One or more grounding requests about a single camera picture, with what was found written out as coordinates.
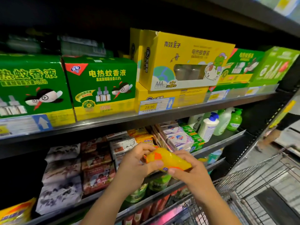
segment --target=person's foot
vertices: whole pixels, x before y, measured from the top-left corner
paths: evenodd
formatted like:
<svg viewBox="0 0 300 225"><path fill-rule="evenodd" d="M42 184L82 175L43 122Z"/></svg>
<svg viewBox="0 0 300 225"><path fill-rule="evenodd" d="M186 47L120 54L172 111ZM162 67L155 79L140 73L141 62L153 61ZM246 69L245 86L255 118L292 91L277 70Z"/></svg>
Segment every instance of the person's foot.
<svg viewBox="0 0 300 225"><path fill-rule="evenodd" d="M262 151L259 149L259 147L257 147L257 146L254 146L254 149L255 149L256 151L258 151L258 152L262 153Z"/></svg>

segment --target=person's leg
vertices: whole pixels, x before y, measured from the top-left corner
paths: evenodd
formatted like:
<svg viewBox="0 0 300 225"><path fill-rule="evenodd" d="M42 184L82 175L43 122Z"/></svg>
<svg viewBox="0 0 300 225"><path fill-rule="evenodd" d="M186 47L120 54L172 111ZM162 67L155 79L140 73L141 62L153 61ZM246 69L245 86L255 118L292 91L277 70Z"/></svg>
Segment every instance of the person's leg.
<svg viewBox="0 0 300 225"><path fill-rule="evenodd" d="M298 120L300 120L300 115L287 113L277 125L276 129L272 130L265 139L257 142L257 145L254 147L255 150L262 152L261 150L264 150L268 145L275 141L285 128L288 128L291 124Z"/></svg>

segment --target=person's right hand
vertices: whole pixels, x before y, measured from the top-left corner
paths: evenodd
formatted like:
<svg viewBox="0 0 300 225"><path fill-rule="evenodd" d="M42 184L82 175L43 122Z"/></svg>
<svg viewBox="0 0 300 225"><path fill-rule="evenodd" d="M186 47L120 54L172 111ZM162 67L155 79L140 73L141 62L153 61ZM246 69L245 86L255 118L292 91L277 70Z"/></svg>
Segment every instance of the person's right hand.
<svg viewBox="0 0 300 225"><path fill-rule="evenodd" d="M175 151L174 154L191 163L192 170L185 172L176 168L170 168L168 174L183 181L197 201L206 203L212 200L212 197L218 193L203 163L187 151Z"/></svg>

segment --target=finger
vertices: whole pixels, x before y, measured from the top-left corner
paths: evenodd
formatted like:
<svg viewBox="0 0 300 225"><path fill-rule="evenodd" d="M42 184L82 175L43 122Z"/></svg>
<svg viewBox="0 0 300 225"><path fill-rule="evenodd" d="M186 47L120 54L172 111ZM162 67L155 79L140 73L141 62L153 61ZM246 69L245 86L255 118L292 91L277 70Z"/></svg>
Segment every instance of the finger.
<svg viewBox="0 0 300 225"><path fill-rule="evenodd" d="M185 172L183 170L179 170L176 168L170 168L168 170L168 174L171 175L173 178L177 178L180 181L183 181L185 184L189 184L191 180L191 174Z"/></svg>
<svg viewBox="0 0 300 225"><path fill-rule="evenodd" d="M156 148L150 144L139 143L138 145L134 146L131 151L137 159L141 159L143 155L148 155L155 149Z"/></svg>
<svg viewBox="0 0 300 225"><path fill-rule="evenodd" d="M145 171L145 176L147 176L148 174L151 174L153 171L163 168L163 161L155 160L144 164L142 167Z"/></svg>
<svg viewBox="0 0 300 225"><path fill-rule="evenodd" d="M185 161L189 162L192 167L196 167L199 165L200 161L198 161L195 157L193 157L189 152L187 151L175 151L175 155L179 156L180 158L184 159Z"/></svg>

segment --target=white arrow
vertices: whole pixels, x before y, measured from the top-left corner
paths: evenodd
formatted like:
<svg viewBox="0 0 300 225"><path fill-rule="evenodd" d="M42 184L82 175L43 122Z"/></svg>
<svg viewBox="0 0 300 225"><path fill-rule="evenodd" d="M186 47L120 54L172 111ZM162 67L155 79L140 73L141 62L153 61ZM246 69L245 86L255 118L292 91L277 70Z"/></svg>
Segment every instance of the white arrow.
<svg viewBox="0 0 300 225"><path fill-rule="evenodd" d="M39 120L38 120L38 124L41 125L43 129L48 129L49 128L47 123L49 123L49 122L47 122L42 117L40 117Z"/></svg>
<svg viewBox="0 0 300 225"><path fill-rule="evenodd" d="M170 108L172 106L172 104L173 104L173 100L170 100L168 105L167 105L167 108Z"/></svg>

